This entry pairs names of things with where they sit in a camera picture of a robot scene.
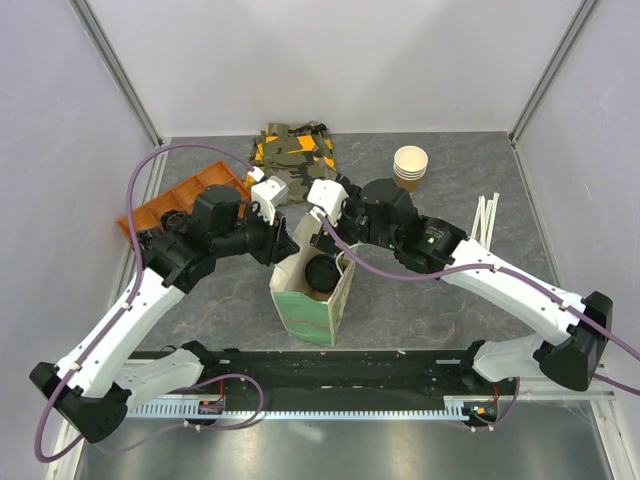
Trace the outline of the green patterned paper bag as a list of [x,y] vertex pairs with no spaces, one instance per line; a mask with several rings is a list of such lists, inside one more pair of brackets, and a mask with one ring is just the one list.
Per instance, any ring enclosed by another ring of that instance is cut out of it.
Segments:
[[304,277],[307,262],[323,254],[310,244],[311,237],[318,233],[321,223],[311,215],[305,215],[294,230],[293,238],[300,252],[276,264],[269,288],[277,313],[287,333],[299,340],[316,345],[332,347],[337,334],[349,292],[355,262],[346,257],[332,256],[341,278],[326,302],[315,301],[308,294],[312,289]]

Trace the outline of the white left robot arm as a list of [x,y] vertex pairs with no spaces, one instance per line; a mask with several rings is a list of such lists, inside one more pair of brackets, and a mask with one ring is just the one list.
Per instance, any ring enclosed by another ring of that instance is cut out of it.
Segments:
[[163,232],[152,235],[143,253],[142,271],[111,310],[69,354],[32,370],[32,383],[83,439],[103,441],[130,411],[167,393],[216,388],[220,371],[197,342],[141,367],[124,364],[218,260],[249,254],[270,266],[298,252],[276,209],[287,194],[275,177],[254,185],[249,202],[229,186],[212,185],[196,197],[190,213],[167,212]]

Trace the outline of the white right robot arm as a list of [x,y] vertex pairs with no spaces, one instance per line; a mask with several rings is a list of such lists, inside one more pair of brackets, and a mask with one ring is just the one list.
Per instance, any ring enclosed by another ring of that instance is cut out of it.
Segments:
[[477,394],[507,378],[540,375],[569,390],[589,388],[608,343],[609,297],[568,292],[514,267],[464,230],[420,214],[409,192],[392,179],[364,187],[344,176],[319,179],[307,200],[321,223],[311,240],[318,249],[349,257],[356,244],[389,250],[409,270],[407,280],[443,280],[532,329],[521,338],[473,342],[457,371],[465,391]]

